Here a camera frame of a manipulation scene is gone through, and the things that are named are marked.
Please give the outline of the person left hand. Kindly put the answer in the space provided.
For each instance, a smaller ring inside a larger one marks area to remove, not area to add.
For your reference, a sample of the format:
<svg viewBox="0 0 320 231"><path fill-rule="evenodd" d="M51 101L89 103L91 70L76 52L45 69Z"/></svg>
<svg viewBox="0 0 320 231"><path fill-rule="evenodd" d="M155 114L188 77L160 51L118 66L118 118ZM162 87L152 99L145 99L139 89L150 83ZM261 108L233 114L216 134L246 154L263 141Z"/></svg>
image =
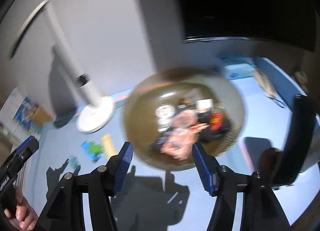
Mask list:
<svg viewBox="0 0 320 231"><path fill-rule="evenodd" d="M15 197L17 203L15 217L11 215L8 209L5 209L4 213L6 217L18 230L34 230L39 218L37 213L19 188L15 188Z"/></svg>

